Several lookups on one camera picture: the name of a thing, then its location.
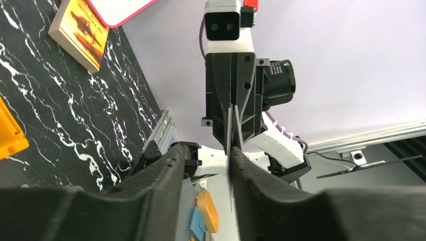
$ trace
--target yellow container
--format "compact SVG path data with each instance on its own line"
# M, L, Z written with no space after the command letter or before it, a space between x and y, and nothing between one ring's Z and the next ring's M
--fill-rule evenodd
M22 129L0 98L0 160L29 146Z
M198 194L197 207L205 219L205 229L209 233L219 231L219 215L209 191Z

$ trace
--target book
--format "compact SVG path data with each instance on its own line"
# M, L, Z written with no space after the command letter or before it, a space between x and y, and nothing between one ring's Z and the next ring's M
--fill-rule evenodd
M63 0L48 34L90 73L96 73L108 31L86 0Z

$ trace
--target white board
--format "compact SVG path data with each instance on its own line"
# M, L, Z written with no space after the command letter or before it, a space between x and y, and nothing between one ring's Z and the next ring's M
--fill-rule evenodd
M158 1L124 24L161 108L179 137L219 148L205 115L198 48L204 1ZM426 119L426 1L261 1L259 58L290 59L292 102L272 114L318 142Z
M101 21L116 28L156 0L87 0Z

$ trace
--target purple cable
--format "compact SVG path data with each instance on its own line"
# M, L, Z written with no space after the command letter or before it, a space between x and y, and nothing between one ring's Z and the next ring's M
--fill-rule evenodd
M204 45L202 43L202 34L204 33L204 26L205 26L204 19L202 19L198 41L199 41L199 44L200 44L201 55L205 59Z
M275 123L277 120L271 115L271 113L269 113L268 111L265 111L265 114L271 119L272 123ZM283 133L283 135L285 135L287 138L291 138L291 135L289 133L287 133L286 131L284 131L282 129L282 127L280 127L279 125L275 126L281 133ZM293 137L293 140L300 142L304 145L304 150L303 153L305 154L307 152L308 149L308 144L305 140L299 138L299 137Z

